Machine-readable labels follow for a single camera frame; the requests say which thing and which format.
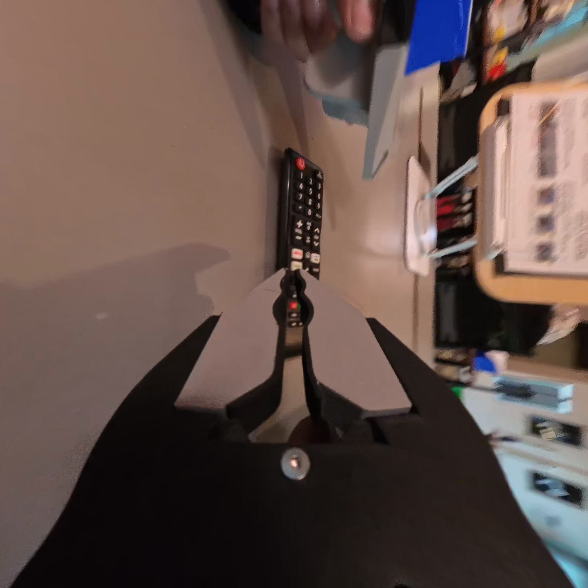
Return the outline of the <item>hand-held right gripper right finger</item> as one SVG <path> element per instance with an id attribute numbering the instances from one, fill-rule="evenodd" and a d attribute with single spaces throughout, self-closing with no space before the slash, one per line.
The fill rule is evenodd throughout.
<path id="1" fill-rule="evenodd" d="M 302 364 L 314 420 L 406 415 L 405 388 L 364 314 L 309 273 L 294 274 L 305 311 Z"/>

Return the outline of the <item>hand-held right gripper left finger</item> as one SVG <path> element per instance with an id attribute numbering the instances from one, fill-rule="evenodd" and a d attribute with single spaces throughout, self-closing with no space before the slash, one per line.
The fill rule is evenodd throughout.
<path id="1" fill-rule="evenodd" d="M 279 325 L 273 306 L 282 295 L 281 269 L 224 311 L 190 373 L 175 407 L 227 410 L 265 383 L 275 369 Z"/>

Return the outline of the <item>black remote control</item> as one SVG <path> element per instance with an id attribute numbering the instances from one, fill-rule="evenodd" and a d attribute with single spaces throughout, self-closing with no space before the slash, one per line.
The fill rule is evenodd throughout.
<path id="1" fill-rule="evenodd" d="M 324 209 L 322 169 L 292 148 L 283 152 L 277 199 L 276 270 L 281 278 L 285 358 L 302 354 L 308 310 L 296 273 L 320 277 Z"/>

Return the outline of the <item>person's left hand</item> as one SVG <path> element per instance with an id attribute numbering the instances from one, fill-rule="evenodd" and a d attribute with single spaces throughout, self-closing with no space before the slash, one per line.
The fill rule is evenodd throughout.
<path id="1" fill-rule="evenodd" d="M 363 45 L 378 27 L 380 1 L 261 1 L 261 32 L 271 49 L 299 62 L 332 45 L 340 33 Z"/>

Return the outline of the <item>grey flat board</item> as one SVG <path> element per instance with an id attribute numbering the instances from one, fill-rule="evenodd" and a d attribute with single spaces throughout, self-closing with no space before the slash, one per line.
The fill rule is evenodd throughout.
<path id="1" fill-rule="evenodd" d="M 406 73 L 409 48 L 405 43 L 376 51 L 367 123 L 362 177 L 373 180 L 387 159 L 415 156 L 430 177 L 436 175 L 440 62 Z"/>

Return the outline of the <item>blue sheet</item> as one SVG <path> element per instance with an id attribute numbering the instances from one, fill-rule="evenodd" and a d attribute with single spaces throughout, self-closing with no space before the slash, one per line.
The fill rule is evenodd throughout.
<path id="1" fill-rule="evenodd" d="M 467 54 L 473 1 L 416 1 L 405 75 Z"/>

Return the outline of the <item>dark shelf unit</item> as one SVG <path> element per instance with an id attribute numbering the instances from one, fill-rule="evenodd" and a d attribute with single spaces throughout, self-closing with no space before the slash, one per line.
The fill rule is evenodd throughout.
<path id="1" fill-rule="evenodd" d="M 535 61 L 439 108 L 437 177 L 444 179 L 478 151 L 478 124 L 489 99 L 503 87 L 530 82 Z M 500 350 L 531 355 L 545 335 L 549 305 L 501 302 L 478 287 L 473 266 L 436 270 L 435 343 L 438 347 Z"/>

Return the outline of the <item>round wooden stool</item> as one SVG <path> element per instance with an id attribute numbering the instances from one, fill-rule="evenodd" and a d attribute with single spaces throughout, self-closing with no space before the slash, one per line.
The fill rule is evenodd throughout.
<path id="1" fill-rule="evenodd" d="M 518 275 L 497 273 L 495 262 L 487 256 L 484 247 L 488 228 L 486 222 L 486 181 L 490 173 L 486 170 L 489 149 L 486 146 L 486 130 L 494 125 L 497 104 L 500 99 L 509 99 L 514 93 L 538 94 L 540 92 L 586 90 L 587 81 L 571 77 L 551 82 L 524 82 L 510 84 L 496 91 L 481 112 L 478 139 L 479 165 L 476 169 L 478 184 L 476 192 L 476 236 L 477 244 L 473 249 L 474 275 L 476 282 L 484 293 L 502 302 L 527 303 L 537 305 L 555 305 L 558 303 L 586 306 L 587 277 L 565 277 L 548 275 Z"/>

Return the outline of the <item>clear glass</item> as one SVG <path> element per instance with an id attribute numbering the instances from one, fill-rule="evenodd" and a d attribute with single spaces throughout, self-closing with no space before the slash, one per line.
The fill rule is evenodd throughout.
<path id="1" fill-rule="evenodd" d="M 433 214 L 436 229 L 436 247 L 430 260 L 466 252 L 477 245 L 474 222 L 474 187 L 466 185 L 466 178 L 477 171 L 479 156 L 475 155 L 432 185 Z"/>

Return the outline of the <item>white cabinet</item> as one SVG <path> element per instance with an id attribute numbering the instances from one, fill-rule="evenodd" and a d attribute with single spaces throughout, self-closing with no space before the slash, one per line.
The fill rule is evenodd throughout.
<path id="1" fill-rule="evenodd" d="M 535 531 L 587 566 L 587 370 L 517 357 L 506 367 L 473 370 L 462 401 Z"/>

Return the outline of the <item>printed paper sheet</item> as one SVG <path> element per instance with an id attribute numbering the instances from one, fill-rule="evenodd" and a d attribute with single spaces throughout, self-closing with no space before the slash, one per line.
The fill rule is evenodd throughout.
<path id="1" fill-rule="evenodd" d="M 587 87 L 510 99 L 504 273 L 587 275 Z"/>

